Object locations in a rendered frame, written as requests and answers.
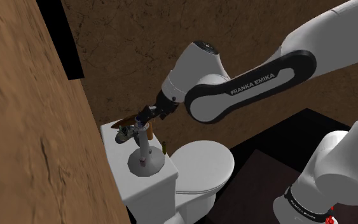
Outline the dark robot stand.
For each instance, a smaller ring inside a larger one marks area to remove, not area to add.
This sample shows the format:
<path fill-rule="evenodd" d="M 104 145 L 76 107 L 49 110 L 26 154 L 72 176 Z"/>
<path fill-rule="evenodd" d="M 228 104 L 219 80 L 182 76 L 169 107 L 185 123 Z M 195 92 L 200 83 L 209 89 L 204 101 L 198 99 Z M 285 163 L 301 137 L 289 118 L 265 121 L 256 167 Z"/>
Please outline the dark robot stand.
<path fill-rule="evenodd" d="M 272 209 L 305 168 L 320 140 L 349 126 L 304 109 L 231 149 L 233 174 L 196 224 L 279 224 Z"/>

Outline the grey green sneaker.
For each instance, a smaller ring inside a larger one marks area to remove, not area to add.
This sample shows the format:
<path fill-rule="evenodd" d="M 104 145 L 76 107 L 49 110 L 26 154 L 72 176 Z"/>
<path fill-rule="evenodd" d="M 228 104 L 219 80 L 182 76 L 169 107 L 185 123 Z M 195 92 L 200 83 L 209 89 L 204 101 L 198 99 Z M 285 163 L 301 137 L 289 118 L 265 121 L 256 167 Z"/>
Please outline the grey green sneaker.
<path fill-rule="evenodd" d="M 123 144 L 129 139 L 133 138 L 136 135 L 136 131 L 133 126 L 122 127 L 121 125 L 118 127 L 118 131 L 115 137 L 115 141 L 118 144 Z"/>

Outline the brown boat-shaped dish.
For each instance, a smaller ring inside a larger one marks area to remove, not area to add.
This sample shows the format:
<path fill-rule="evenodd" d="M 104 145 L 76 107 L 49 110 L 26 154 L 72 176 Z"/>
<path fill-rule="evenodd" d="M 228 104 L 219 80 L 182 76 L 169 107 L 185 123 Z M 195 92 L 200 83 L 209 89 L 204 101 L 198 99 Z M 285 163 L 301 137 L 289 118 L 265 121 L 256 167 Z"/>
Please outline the brown boat-shaped dish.
<path fill-rule="evenodd" d="M 119 121 L 117 121 L 116 123 L 114 123 L 111 128 L 112 129 L 119 129 L 119 127 L 127 127 L 127 126 L 131 126 L 134 125 L 137 121 L 136 121 L 136 117 L 137 115 L 130 115 L 126 118 L 123 118 Z"/>

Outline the grey wide-based vase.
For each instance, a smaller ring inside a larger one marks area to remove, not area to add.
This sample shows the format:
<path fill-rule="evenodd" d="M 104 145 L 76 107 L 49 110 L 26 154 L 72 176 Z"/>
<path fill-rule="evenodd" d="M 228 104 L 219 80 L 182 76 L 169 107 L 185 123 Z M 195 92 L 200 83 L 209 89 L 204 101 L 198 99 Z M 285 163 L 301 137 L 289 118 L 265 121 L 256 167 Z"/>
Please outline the grey wide-based vase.
<path fill-rule="evenodd" d="M 134 129 L 139 138 L 139 148 L 132 152 L 128 158 L 128 168 L 138 177 L 150 177 L 158 173 L 165 164 L 165 155 L 160 148 L 151 146 L 147 131 L 149 124 L 139 125 Z"/>

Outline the white toilet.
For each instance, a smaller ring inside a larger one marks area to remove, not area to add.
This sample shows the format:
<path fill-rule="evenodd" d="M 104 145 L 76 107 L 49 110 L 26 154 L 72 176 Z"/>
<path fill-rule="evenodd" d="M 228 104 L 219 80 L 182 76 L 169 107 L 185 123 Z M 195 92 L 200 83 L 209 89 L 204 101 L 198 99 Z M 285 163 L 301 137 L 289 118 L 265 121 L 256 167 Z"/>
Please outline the white toilet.
<path fill-rule="evenodd" d="M 136 224 L 195 224 L 209 213 L 234 170 L 226 146 L 208 140 L 190 142 L 166 154 L 158 173 L 138 177 L 127 165 L 130 154 L 139 148 L 138 135 L 118 144 L 118 129 L 111 128 L 114 123 L 101 125 L 100 133 L 120 197 Z M 156 137 L 149 143 L 162 150 Z"/>

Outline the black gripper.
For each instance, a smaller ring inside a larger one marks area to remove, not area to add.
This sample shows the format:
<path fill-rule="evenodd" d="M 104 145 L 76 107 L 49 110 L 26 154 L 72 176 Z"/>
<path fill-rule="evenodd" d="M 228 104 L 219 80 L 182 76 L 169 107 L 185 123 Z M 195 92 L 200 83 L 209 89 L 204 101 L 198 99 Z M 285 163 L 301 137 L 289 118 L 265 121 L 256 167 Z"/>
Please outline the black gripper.
<path fill-rule="evenodd" d="M 164 120 L 179 106 L 179 103 L 176 102 L 175 99 L 175 97 L 173 97 L 173 100 L 168 99 L 162 90 L 159 91 L 154 106 L 145 106 L 143 110 L 138 113 L 138 119 L 142 119 L 143 124 L 153 122 L 158 117 Z"/>

